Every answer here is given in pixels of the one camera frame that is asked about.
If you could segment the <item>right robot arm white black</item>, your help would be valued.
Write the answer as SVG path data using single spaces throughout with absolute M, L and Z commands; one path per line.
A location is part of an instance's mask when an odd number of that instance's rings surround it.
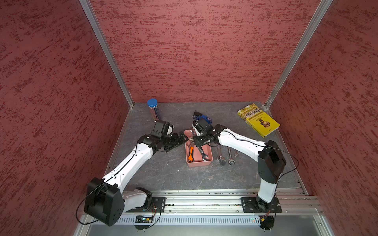
M 286 159 L 274 141 L 257 141 L 237 134 L 223 125 L 192 125 L 195 131 L 194 143 L 200 148 L 215 143 L 241 152 L 258 164 L 261 178 L 258 200 L 269 204 L 273 201 L 279 178 L 283 175 Z

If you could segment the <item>long silver combination wrench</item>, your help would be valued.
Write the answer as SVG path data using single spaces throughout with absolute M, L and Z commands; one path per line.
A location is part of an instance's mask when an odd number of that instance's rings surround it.
M 220 145 L 217 146 L 217 152 L 218 152 L 217 160 L 219 161 L 219 163 L 220 163 L 221 166 L 225 166 L 226 163 L 227 163 L 227 161 L 226 161 L 226 159 L 222 155 L 222 151 L 221 151 L 221 146 Z

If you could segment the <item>pink storage box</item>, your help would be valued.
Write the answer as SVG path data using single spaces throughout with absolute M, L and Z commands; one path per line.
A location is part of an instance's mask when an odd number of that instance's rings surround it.
M 207 145 L 203 145 L 202 148 L 204 150 L 204 152 L 209 156 L 209 161 L 203 161 L 202 160 L 202 156 L 201 154 L 199 153 L 199 150 L 198 148 L 196 147 L 196 145 L 192 142 L 192 137 L 194 136 L 194 134 L 192 133 L 191 130 L 185 130 L 184 131 L 184 134 L 188 137 L 188 141 L 185 142 L 185 158 L 186 158 L 186 163 L 189 167 L 201 167 L 201 166 L 208 166 L 210 165 L 214 158 L 213 158 L 213 154 L 212 154 L 212 151 L 211 151 L 211 148 Z M 187 161 L 187 158 L 188 158 L 188 154 L 189 154 L 189 147 L 190 146 L 193 146 L 194 147 L 194 162 L 192 163 L 189 163 Z

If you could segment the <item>thin silver wrench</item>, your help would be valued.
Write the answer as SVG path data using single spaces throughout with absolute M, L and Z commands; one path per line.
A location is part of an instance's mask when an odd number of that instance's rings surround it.
M 228 164 L 229 164 L 230 166 L 233 166 L 233 165 L 235 164 L 235 160 L 233 159 L 231 148 L 228 147 L 228 148 L 227 148 L 227 151 L 228 151 L 228 158 L 229 158 L 229 160 L 228 160 Z

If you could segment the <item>large 16mm combination wrench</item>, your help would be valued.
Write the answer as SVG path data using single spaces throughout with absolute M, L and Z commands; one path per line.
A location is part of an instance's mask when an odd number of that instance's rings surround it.
M 203 161 L 209 161 L 209 156 L 204 152 L 203 148 L 202 147 L 198 147 L 198 150 L 199 150 L 199 153 L 201 154 L 202 156 L 202 160 Z

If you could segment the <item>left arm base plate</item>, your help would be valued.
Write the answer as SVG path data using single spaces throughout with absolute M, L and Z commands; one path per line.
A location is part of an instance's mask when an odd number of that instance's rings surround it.
M 163 213 L 165 210 L 166 198 L 165 197 L 151 197 L 145 206 L 133 208 L 127 211 L 127 213 Z

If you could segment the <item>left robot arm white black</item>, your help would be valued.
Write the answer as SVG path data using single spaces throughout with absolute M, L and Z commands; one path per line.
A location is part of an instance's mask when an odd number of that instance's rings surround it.
M 170 136 L 140 137 L 132 152 L 111 172 L 101 179 L 93 178 L 87 186 L 84 212 L 107 226 L 114 225 L 124 212 L 135 208 L 149 208 L 151 193 L 137 188 L 122 195 L 131 178 L 140 167 L 158 150 L 165 152 L 187 142 L 189 138 L 183 133 Z

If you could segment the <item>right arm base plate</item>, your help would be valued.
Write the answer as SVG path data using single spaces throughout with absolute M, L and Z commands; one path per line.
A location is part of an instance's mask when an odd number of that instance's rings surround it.
M 259 197 L 242 197 L 240 200 L 244 213 L 282 213 L 277 197 L 274 197 L 269 203 Z

